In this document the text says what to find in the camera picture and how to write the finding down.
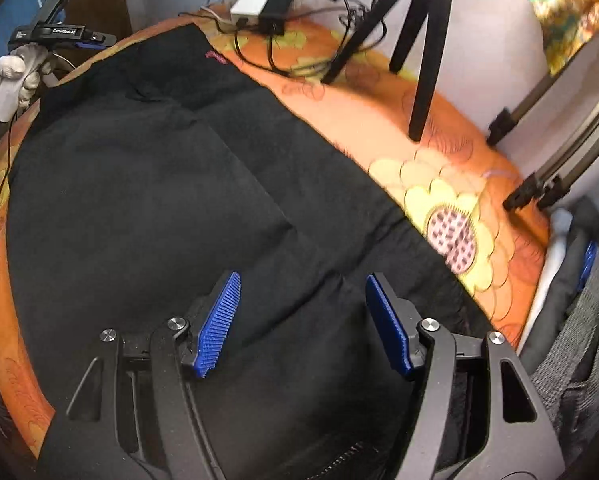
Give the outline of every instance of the white wall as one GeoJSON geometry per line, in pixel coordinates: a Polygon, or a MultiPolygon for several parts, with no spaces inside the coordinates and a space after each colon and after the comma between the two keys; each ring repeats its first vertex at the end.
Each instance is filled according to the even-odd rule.
{"type": "MultiPolygon", "coordinates": [[[[132,0],[134,24],[143,27],[195,10],[206,0],[132,0]]],[[[409,0],[401,1],[387,19],[388,38],[381,50],[390,55],[401,30],[409,0]]],[[[327,25],[335,26],[331,19],[327,25]]],[[[423,34],[407,67],[417,72],[423,34]]],[[[547,66],[541,31],[527,0],[453,0],[449,36],[438,91],[484,132],[503,107],[514,108],[542,79],[547,66]]],[[[500,144],[500,150],[523,174],[536,170],[583,120],[599,98],[599,38],[587,45],[538,106],[500,144]]],[[[599,164],[577,194],[598,198],[599,164]]]]}

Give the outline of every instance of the metal bolt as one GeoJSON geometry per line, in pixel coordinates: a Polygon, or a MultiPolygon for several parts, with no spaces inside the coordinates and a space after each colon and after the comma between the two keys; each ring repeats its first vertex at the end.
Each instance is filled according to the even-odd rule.
{"type": "Polygon", "coordinates": [[[422,328],[426,332],[437,332],[439,330],[439,321],[436,319],[427,317],[422,320],[422,328]]]}
{"type": "Polygon", "coordinates": [[[181,330],[186,326],[186,320],[183,317],[172,317],[168,320],[170,330],[181,330]]]}
{"type": "Polygon", "coordinates": [[[115,330],[113,330],[111,328],[107,328],[100,334],[100,339],[105,343],[115,341],[116,337],[117,337],[117,332],[115,332],[115,330]]]}
{"type": "Polygon", "coordinates": [[[501,332],[490,332],[488,338],[496,345],[501,345],[506,341],[506,338],[501,332]]]}

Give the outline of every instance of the black tripod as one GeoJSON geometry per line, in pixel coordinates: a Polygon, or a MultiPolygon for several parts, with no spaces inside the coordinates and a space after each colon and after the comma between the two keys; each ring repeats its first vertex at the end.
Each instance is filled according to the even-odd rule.
{"type": "MultiPolygon", "coordinates": [[[[377,0],[364,21],[355,30],[351,39],[331,63],[329,71],[322,79],[322,83],[330,84],[335,80],[344,65],[358,51],[366,38],[398,1],[377,0]]],[[[428,16],[422,69],[409,125],[409,137],[416,142],[422,139],[423,128],[431,109],[439,66],[441,65],[441,56],[444,53],[444,44],[446,43],[446,33],[449,28],[451,2],[452,0],[412,0],[404,27],[390,60],[390,72],[399,72],[413,47],[413,43],[415,43],[417,34],[423,27],[426,16],[428,16]]]]}

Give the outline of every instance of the hand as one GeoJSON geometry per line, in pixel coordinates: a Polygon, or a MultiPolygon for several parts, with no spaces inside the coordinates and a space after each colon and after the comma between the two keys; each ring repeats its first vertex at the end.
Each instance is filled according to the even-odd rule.
{"type": "MultiPolygon", "coordinates": [[[[30,100],[39,88],[41,75],[48,75],[52,70],[52,63],[50,60],[47,60],[42,64],[39,70],[35,70],[28,74],[23,82],[22,89],[20,90],[18,108],[25,110],[30,106],[30,100]]],[[[26,64],[21,57],[3,56],[0,58],[0,83],[2,82],[2,79],[20,79],[25,72],[26,64]]]]}

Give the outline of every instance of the orange tablecloth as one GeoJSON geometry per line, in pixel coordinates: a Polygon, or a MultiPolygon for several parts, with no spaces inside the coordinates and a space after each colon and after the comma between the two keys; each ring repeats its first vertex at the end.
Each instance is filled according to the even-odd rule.
{"type": "MultiPolygon", "coordinates": [[[[489,149],[480,131],[441,96],[433,100],[422,142],[408,139],[416,82],[407,73],[389,73],[384,56],[358,54],[336,84],[326,87],[318,78],[289,80],[253,68],[236,56],[233,36],[218,33],[214,23],[177,18],[121,41],[66,80],[131,44],[191,22],[198,23],[215,48],[209,47],[208,56],[218,62],[230,60],[270,88],[293,113],[383,186],[446,258],[494,326],[516,344],[543,266],[547,220],[533,206],[506,215],[501,203],[521,183],[518,171],[489,149]]],[[[273,53],[280,67],[304,66],[329,57],[338,44],[339,38],[329,30],[299,21],[288,26],[283,38],[274,40],[273,53]]],[[[266,40],[245,34],[240,45],[247,59],[267,63],[266,40]]],[[[33,106],[13,127],[13,157],[38,110],[38,105],[33,106]]],[[[0,183],[6,155],[4,137],[0,183]]],[[[8,197],[6,183],[0,196],[0,391],[18,429],[38,455],[54,410],[30,366],[13,305],[6,257],[8,197]]]]}

